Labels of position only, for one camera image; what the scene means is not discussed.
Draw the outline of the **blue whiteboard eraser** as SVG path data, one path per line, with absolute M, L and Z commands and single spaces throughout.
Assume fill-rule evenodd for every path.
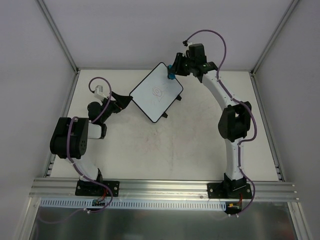
M 170 80 L 173 80 L 173 79 L 176 78 L 176 76 L 175 76 L 173 70 L 171 70 L 171 68 L 172 68 L 172 65 L 169 64 L 169 65 L 167 66 L 167 78 L 170 79 Z

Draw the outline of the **white whiteboard black frame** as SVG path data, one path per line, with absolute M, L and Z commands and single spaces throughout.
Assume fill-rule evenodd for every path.
M 167 66 L 160 62 L 129 95 L 148 119 L 157 123 L 161 117 L 167 117 L 166 111 L 175 100 L 181 100 L 183 90 L 176 78 L 168 78 Z

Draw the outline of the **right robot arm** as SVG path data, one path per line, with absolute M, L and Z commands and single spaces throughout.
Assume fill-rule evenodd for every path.
M 178 52 L 172 65 L 167 67 L 167 78 L 176 76 L 187 77 L 193 75 L 213 95 L 218 102 L 222 114 L 218 122 L 218 132 L 225 140 L 226 146 L 226 171 L 224 173 L 222 188 L 224 193 L 235 198 L 247 184 L 246 178 L 239 169 L 238 144 L 243 140 L 251 127 L 251 118 L 248 110 L 251 104 L 233 101 L 233 95 L 226 92 L 221 82 L 210 77 L 208 72 L 217 71 L 214 62 L 207 61 L 204 45 L 201 43 L 184 42 L 185 51 Z

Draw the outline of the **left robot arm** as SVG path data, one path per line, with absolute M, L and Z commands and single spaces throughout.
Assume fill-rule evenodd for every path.
M 61 117 L 58 119 L 50 140 L 50 152 L 69 162 L 79 175 L 79 179 L 87 183 L 87 189 L 93 195 L 104 191 L 105 184 L 101 171 L 90 160 L 82 156 L 87 151 L 89 139 L 103 140 L 107 134 L 106 121 L 112 114 L 124 110 L 133 100 L 132 96 L 111 92 L 110 96 L 99 96 L 99 102 L 88 104 L 88 117 Z

